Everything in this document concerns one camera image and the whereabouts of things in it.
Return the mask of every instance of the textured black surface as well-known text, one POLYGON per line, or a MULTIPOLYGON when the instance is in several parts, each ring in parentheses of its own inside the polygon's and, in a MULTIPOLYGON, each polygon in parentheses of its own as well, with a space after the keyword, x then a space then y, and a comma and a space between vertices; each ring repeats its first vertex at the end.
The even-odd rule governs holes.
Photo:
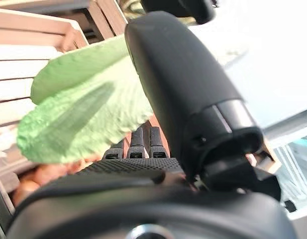
POLYGON ((182 169, 179 166, 175 158, 128 158, 128 159, 116 159, 116 160, 102 160, 93 163, 89 167, 78 172, 78 175, 85 175, 91 172, 95 173, 132 173, 141 170, 164 170, 167 172, 181 172, 182 169))

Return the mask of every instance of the black device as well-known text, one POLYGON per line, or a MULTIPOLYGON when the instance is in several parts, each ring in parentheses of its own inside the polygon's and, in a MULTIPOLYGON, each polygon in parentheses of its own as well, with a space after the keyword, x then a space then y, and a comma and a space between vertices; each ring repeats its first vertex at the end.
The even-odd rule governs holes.
POLYGON ((245 158, 262 132, 205 46, 165 12, 132 21, 125 38, 171 157, 152 129, 151 157, 139 158, 138 130, 127 159, 115 145, 25 199, 7 238, 295 239, 276 177, 245 158))
POLYGON ((165 11, 176 17, 194 17, 198 24, 211 21, 216 0, 141 0, 146 12, 165 11))

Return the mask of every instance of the green lettuce leaf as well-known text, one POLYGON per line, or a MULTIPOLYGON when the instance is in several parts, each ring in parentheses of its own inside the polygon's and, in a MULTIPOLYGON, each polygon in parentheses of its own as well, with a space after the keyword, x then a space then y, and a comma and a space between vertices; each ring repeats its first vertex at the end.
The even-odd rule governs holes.
MULTIPOLYGON (((88 56, 84 56, 83 65, 90 69, 88 65, 95 66, 97 57, 89 60, 88 56)), ((150 118, 153 112, 130 57, 120 55, 110 66, 99 64, 101 71, 92 76, 84 66, 76 69, 65 62, 63 67, 53 63, 57 70, 49 69, 50 75, 38 75, 32 96, 40 104, 18 126, 17 145, 25 157, 39 163, 66 163, 94 153, 103 155, 110 144, 118 143, 150 118), (63 75, 64 68, 75 86, 67 83, 70 77, 63 75)))
POLYGON ((35 77, 31 99, 38 105, 49 96, 89 80, 125 56, 129 53, 124 35, 120 35, 52 59, 35 77))

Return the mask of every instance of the white wooden slat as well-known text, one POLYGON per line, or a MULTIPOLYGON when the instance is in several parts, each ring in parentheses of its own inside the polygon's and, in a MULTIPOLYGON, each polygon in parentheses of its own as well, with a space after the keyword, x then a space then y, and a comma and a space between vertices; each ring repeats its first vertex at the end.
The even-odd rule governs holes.
POLYGON ((32 78, 0 81, 0 101, 29 97, 32 83, 32 78))
POLYGON ((0 9, 0 28, 66 34, 71 23, 67 19, 20 11, 0 9))
POLYGON ((0 103, 0 125, 21 120, 34 108, 31 99, 0 103))
POLYGON ((48 60, 62 53, 53 46, 0 45, 0 61, 3 60, 48 60))
POLYGON ((35 77, 47 63, 48 60, 0 61, 0 80, 35 77))
POLYGON ((0 44, 59 47, 63 38, 57 34, 0 29, 0 44))

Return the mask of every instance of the white surface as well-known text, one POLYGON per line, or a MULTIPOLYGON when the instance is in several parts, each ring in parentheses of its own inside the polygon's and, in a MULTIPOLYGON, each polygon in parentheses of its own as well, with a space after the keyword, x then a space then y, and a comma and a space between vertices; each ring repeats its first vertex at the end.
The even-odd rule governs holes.
POLYGON ((226 72, 259 125, 268 127, 307 110, 307 0, 220 3, 215 20, 191 30, 202 41, 211 32, 247 40, 248 52, 228 64, 226 72))

